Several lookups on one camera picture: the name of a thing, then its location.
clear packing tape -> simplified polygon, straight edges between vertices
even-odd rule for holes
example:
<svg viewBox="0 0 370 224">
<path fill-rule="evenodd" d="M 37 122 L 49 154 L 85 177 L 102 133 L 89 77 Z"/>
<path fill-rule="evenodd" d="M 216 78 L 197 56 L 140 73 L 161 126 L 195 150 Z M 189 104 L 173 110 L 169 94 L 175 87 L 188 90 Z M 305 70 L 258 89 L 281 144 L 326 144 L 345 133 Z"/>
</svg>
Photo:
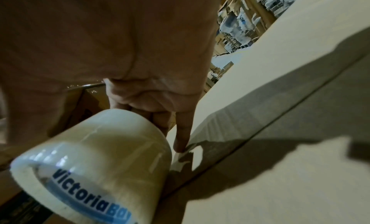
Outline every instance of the clear packing tape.
<svg viewBox="0 0 370 224">
<path fill-rule="evenodd" d="M 104 110 L 30 149 L 11 164 L 16 182 L 77 224 L 149 224 L 171 149 L 147 119 Z"/>
</svg>

tape roll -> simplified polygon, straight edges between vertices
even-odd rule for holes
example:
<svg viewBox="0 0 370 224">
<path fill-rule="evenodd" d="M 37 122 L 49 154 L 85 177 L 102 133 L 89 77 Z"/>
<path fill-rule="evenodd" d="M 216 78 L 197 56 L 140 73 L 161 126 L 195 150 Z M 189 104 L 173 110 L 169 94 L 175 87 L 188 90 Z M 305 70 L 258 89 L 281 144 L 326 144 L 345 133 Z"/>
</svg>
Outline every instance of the tape roll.
<svg viewBox="0 0 370 224">
<path fill-rule="evenodd" d="M 23 153 L 10 171 L 28 194 L 72 222 L 149 224 L 171 158 L 151 122 L 109 109 Z"/>
</svg>

brand label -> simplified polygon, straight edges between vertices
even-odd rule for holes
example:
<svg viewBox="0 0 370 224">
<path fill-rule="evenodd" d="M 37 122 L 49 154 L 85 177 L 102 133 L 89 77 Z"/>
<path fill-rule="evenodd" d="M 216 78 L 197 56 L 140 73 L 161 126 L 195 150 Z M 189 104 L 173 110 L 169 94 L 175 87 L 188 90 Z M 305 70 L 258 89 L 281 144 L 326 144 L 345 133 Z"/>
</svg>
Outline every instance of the brand label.
<svg viewBox="0 0 370 224">
<path fill-rule="evenodd" d="M 39 165 L 36 173 L 48 191 L 77 212 L 109 224 L 138 224 L 111 194 L 84 177 L 49 165 Z"/>
</svg>

hand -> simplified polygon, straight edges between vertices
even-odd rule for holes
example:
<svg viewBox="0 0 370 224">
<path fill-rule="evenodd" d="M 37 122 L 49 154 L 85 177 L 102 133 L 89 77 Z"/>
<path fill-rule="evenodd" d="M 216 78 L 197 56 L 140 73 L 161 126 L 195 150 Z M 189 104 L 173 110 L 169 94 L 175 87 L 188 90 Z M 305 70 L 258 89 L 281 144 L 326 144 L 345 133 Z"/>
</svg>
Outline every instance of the hand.
<svg viewBox="0 0 370 224">
<path fill-rule="evenodd" d="M 212 56 L 219 0 L 2 0 L 0 85 L 8 144 L 37 144 L 65 87 L 106 79 L 112 108 L 167 133 L 183 151 Z"/>
</svg>

